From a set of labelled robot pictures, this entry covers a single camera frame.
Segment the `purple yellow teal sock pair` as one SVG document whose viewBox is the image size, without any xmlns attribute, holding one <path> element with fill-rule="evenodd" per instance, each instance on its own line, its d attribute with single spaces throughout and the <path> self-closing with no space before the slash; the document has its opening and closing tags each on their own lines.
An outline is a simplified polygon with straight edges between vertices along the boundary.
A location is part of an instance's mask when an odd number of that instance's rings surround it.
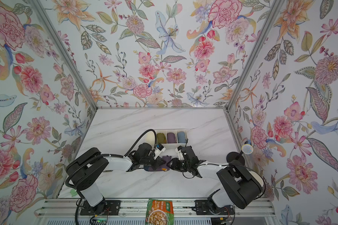
<svg viewBox="0 0 338 225">
<path fill-rule="evenodd" d="M 147 172 L 167 172 L 170 170 L 170 167 L 167 164 L 171 160 L 171 156 L 158 157 L 154 166 L 144 166 L 144 170 Z"/>
</svg>

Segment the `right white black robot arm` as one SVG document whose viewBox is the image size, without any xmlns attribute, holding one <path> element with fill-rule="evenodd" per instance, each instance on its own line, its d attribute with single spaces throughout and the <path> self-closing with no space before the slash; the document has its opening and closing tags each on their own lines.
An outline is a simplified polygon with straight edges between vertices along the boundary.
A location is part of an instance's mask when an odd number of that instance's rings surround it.
<svg viewBox="0 0 338 225">
<path fill-rule="evenodd" d="M 167 164 L 170 169 L 182 173 L 189 172 L 193 177 L 220 181 L 222 187 L 208 197 L 211 205 L 218 208 L 235 205 L 245 209 L 264 193 L 265 184 L 262 177 L 245 166 L 243 155 L 254 152 L 253 146 L 249 144 L 244 144 L 240 152 L 228 153 L 226 164 L 199 160 L 191 146 L 180 146 L 177 152 L 178 158 L 173 158 Z"/>
</svg>

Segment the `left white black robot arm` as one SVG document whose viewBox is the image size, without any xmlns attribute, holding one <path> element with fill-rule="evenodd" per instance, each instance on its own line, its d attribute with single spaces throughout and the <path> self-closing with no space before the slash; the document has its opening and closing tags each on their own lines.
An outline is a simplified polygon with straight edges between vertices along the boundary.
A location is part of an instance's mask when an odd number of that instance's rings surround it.
<svg viewBox="0 0 338 225">
<path fill-rule="evenodd" d="M 75 189 L 91 207 L 96 207 L 104 201 L 96 185 L 96 180 L 104 171 L 132 172 L 145 167 L 158 169 L 166 163 L 160 157 L 165 150 L 162 144 L 156 144 L 152 149 L 150 144 L 143 143 L 136 151 L 122 156 L 103 154 L 98 148 L 91 148 L 68 165 L 65 186 Z"/>
</svg>

